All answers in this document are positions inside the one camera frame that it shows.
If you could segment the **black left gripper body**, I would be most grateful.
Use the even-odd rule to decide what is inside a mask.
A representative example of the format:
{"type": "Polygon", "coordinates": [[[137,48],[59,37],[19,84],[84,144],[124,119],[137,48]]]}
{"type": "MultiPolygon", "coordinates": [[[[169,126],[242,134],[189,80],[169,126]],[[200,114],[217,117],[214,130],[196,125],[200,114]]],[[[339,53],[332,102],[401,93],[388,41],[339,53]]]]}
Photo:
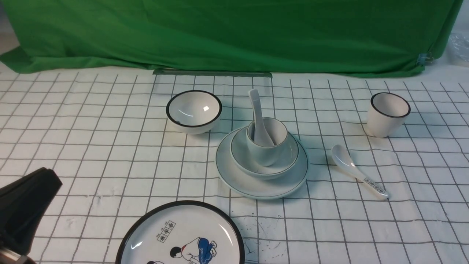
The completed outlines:
{"type": "Polygon", "coordinates": [[[63,183],[52,169],[40,168],[0,190],[2,264],[34,264],[28,255],[37,228],[63,183]]]}

